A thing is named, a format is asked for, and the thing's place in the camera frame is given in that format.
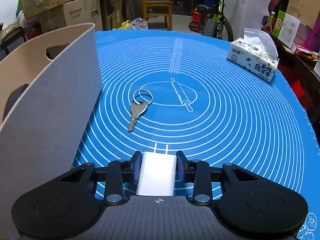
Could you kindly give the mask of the white usb charger plug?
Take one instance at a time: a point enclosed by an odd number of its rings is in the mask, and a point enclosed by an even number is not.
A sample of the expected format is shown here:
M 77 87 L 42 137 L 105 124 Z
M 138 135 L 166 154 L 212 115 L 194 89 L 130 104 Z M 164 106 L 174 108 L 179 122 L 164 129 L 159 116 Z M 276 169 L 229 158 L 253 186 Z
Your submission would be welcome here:
M 136 195 L 173 196 L 176 177 L 177 156 L 157 152 L 157 143 L 153 151 L 143 153 L 142 164 L 137 183 Z

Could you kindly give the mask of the silver key with ring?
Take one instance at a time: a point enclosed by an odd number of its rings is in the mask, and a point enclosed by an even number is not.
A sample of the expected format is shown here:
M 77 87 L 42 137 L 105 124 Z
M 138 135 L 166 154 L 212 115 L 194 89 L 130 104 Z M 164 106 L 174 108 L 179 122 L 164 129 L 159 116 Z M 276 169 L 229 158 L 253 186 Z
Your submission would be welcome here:
M 146 92 L 150 96 L 150 101 L 136 99 L 136 94 L 140 94 L 140 92 Z M 148 106 L 153 102 L 153 95 L 147 89 L 139 89 L 133 94 L 133 103 L 130 106 L 131 119 L 129 122 L 129 126 L 127 128 L 128 132 L 132 132 L 135 128 L 136 122 L 138 118 L 147 110 Z

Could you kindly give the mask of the blue silicone baking mat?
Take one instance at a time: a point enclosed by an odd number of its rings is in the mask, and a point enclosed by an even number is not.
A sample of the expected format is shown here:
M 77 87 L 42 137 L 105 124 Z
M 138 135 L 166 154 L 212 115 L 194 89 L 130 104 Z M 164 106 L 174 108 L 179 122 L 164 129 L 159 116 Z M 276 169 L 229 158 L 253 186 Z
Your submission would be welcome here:
M 309 212 L 298 239 L 319 239 L 319 145 L 305 109 L 276 71 L 271 82 L 227 60 L 229 43 L 177 31 L 95 35 L 102 90 L 74 166 L 136 151 L 234 163 L 299 192 Z M 133 94 L 153 102 L 128 132 Z

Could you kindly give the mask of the beige plastic storage bin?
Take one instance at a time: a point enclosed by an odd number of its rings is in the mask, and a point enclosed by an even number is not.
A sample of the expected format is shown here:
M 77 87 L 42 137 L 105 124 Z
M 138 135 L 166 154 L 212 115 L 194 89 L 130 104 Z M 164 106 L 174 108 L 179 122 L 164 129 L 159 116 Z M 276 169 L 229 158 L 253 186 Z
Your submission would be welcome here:
M 93 23 L 35 37 L 1 61 L 1 239 L 16 239 L 11 208 L 70 170 L 100 94 Z

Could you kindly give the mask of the white tissue pack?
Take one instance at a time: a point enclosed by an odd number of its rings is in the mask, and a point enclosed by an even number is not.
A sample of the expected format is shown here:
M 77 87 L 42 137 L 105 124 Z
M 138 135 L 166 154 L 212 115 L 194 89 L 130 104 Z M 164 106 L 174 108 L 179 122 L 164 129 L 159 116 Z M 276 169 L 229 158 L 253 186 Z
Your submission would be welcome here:
M 227 59 L 271 82 L 278 68 L 278 52 L 271 36 L 260 29 L 245 28 L 243 38 L 231 42 Z

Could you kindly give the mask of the dark wooden side table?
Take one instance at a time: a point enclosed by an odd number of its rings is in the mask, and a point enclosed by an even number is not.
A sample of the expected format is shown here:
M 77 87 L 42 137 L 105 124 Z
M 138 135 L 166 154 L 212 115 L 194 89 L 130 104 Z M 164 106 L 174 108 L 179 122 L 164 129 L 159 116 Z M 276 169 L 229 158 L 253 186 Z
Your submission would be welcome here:
M 315 62 L 302 52 L 291 52 L 274 36 L 271 37 L 278 50 L 278 69 L 294 91 L 307 112 L 319 111 L 319 76 L 314 72 Z

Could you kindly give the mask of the yellow oil jug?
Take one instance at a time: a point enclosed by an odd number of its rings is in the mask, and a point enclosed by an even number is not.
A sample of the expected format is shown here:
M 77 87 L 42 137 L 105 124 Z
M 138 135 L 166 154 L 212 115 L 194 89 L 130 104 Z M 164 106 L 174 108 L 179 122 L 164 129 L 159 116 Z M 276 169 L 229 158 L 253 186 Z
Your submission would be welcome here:
M 131 29 L 130 20 L 127 20 L 121 24 L 121 26 L 118 28 L 118 30 L 129 30 Z

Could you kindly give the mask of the grey plastic bag on floor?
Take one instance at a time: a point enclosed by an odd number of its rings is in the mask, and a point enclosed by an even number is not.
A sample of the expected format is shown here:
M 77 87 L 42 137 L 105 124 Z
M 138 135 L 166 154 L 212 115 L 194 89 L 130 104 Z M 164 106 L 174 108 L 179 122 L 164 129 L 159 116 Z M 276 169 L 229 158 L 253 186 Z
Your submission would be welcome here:
M 130 22 L 131 28 L 135 30 L 148 30 L 148 23 L 143 18 L 139 17 Z

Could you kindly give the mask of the red bucket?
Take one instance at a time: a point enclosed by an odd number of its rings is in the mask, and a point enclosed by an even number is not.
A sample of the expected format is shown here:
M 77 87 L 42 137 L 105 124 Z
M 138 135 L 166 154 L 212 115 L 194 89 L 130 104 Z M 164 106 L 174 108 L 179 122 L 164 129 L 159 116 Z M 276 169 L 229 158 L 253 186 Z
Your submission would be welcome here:
M 189 24 L 189 27 L 191 27 L 191 29 L 194 29 L 195 32 L 199 32 L 199 29 L 202 29 L 204 27 L 204 24 L 209 16 L 210 13 L 193 9 L 191 12 L 191 23 Z

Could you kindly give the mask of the large stacked cardboard box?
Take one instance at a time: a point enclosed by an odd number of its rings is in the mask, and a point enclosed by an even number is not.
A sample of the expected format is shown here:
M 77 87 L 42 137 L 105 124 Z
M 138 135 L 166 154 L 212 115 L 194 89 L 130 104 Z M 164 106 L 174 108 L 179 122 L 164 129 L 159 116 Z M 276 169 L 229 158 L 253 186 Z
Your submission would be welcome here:
M 94 23 L 95 30 L 103 30 L 99 0 L 73 0 L 38 14 L 44 33 L 82 23 Z

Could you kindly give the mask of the wooden chair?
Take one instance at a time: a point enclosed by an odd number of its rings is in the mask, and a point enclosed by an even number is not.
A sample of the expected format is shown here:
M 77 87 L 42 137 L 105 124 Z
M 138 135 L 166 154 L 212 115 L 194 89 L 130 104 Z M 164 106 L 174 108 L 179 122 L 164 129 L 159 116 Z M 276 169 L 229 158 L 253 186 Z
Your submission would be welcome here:
M 147 21 L 148 18 L 154 18 L 158 16 L 164 17 L 164 25 L 167 30 L 172 31 L 172 5 L 173 1 L 170 0 L 140 0 L 143 12 L 143 19 Z M 149 12 L 151 7 L 164 7 L 167 8 L 165 13 Z

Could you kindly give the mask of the green white carton box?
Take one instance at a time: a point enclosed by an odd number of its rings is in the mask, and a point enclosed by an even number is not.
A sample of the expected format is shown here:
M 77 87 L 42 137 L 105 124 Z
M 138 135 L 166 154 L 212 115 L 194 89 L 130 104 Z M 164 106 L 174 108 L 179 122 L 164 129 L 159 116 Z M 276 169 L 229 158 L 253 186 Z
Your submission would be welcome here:
M 278 12 L 272 35 L 288 48 L 291 48 L 296 38 L 300 20 L 283 11 Z

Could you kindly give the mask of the black metal shelf rack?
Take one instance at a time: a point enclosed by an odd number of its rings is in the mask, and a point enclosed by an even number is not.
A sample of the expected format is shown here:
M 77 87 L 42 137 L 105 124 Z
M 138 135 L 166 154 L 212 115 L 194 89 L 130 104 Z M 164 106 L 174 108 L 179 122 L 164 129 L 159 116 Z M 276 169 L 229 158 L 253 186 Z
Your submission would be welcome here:
M 4 50 L 6 55 L 10 54 L 8 46 L 14 43 L 17 39 L 23 38 L 26 42 L 25 30 L 21 26 L 12 25 L 1 30 L 1 50 Z

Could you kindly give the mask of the white chest freezer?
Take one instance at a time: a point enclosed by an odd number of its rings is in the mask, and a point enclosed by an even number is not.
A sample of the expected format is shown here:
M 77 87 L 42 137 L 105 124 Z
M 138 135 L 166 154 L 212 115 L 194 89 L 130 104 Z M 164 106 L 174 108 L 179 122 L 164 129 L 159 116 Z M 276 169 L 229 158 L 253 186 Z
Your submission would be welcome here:
M 225 0 L 224 15 L 229 21 L 234 39 L 244 36 L 245 28 L 260 29 L 268 15 L 271 0 Z

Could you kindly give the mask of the green black bicycle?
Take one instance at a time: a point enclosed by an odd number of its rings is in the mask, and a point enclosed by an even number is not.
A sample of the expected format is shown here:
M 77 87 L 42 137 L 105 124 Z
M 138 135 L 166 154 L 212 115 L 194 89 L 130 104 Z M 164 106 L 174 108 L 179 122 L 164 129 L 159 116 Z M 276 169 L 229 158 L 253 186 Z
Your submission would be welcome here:
M 198 11 L 205 11 L 210 13 L 209 18 L 206 20 L 204 27 L 195 32 L 194 29 L 189 27 L 190 31 L 226 40 L 229 42 L 234 41 L 233 29 L 224 15 L 225 0 L 203 0 L 203 4 L 197 5 L 194 9 Z

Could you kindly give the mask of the tall brown cardboard box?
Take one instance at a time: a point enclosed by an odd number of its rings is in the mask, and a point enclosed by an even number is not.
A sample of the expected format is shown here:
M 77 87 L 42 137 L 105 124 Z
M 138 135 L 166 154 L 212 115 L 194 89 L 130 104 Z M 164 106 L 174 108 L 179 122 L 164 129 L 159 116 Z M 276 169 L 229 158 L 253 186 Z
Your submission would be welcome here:
M 286 13 L 314 28 L 319 15 L 319 0 L 289 0 Z

